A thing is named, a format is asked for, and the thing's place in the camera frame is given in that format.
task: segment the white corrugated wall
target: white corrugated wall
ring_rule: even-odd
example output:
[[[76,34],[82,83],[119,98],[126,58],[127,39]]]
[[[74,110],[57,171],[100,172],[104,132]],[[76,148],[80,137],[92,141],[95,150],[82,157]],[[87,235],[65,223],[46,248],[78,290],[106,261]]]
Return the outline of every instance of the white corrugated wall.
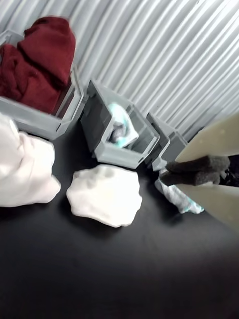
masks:
[[[187,139],[239,107],[239,0],[1,0],[0,32],[69,19],[75,62]]]

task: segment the white fabric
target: white fabric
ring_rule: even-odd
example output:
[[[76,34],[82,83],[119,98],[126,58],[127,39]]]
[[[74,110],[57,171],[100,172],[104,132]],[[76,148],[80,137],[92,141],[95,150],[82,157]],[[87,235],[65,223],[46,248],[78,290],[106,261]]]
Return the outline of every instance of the white fabric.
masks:
[[[128,226],[140,209],[136,172],[99,165],[73,175],[67,198],[76,216],[96,219],[112,227]]]
[[[119,148],[124,148],[130,143],[135,142],[138,139],[138,133],[134,129],[131,119],[126,110],[117,103],[109,104],[108,108],[113,120],[124,125],[126,130],[126,135],[123,137],[119,137],[115,145]]]
[[[0,206],[50,202],[61,188],[51,174],[54,160],[51,143],[19,133],[0,113]]]
[[[174,204],[180,214],[186,212],[191,212],[193,214],[200,214],[203,210],[201,206],[191,200],[187,195],[185,195],[177,186],[171,185],[166,186],[158,178],[154,183],[155,187],[161,194],[163,194],[170,203]]]

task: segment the dark surface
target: dark surface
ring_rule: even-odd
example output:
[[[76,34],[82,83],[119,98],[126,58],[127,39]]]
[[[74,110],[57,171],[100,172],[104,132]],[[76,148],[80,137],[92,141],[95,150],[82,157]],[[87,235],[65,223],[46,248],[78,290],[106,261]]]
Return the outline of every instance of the dark surface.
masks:
[[[142,207],[114,229],[74,217],[65,194],[95,166],[81,128],[55,141],[61,192],[0,209],[0,319],[238,319],[239,236],[176,208],[139,170]]]

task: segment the clear plastic bin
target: clear plastic bin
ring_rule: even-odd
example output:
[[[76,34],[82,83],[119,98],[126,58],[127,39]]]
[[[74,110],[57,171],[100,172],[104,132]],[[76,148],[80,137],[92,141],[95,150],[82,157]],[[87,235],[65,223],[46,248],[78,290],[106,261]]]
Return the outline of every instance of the clear plastic bin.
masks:
[[[187,145],[187,141],[177,130],[151,113],[148,113],[146,118],[160,135],[160,140],[145,160],[148,166],[152,166],[152,169],[157,171],[164,168],[166,162],[175,160]]]
[[[22,39],[23,36],[7,30],[0,34],[0,45],[10,43],[16,46]],[[59,97],[60,105],[55,115],[44,113],[5,97],[0,97],[0,112],[14,119],[19,130],[54,140],[66,132],[76,115],[80,116],[84,107],[81,103],[82,99],[83,89],[79,83],[77,69],[72,64],[69,83]]]
[[[151,153],[159,134],[132,102],[95,81],[90,81],[81,124],[90,152],[99,162],[136,168]],[[128,113],[139,138],[126,148],[118,148],[107,142],[113,130],[114,120],[108,110],[110,103],[121,105]]]

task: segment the plastic bin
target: plastic bin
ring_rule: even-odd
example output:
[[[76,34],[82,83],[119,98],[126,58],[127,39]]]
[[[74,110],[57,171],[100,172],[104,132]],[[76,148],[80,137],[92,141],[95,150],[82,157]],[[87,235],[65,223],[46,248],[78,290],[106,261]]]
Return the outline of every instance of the plastic bin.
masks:
[[[148,113],[146,118],[160,135],[160,140],[153,152],[145,160],[146,164],[152,166],[152,169],[156,171],[164,168],[166,162],[175,160],[187,145],[187,141],[177,130],[151,113]]]
[[[16,46],[22,39],[23,36],[7,30],[0,34],[0,45],[10,43]],[[82,99],[83,89],[77,77],[77,69],[72,64],[69,83],[59,97],[60,105],[55,115],[4,97],[0,97],[0,112],[14,119],[19,130],[54,140],[66,132],[76,115],[80,116],[84,107]]]
[[[95,81],[90,81],[81,124],[90,152],[99,162],[136,168],[153,150],[159,134],[150,125],[132,102]],[[129,114],[139,138],[126,148],[118,148],[107,142],[114,120],[108,110],[110,103],[121,105]]]

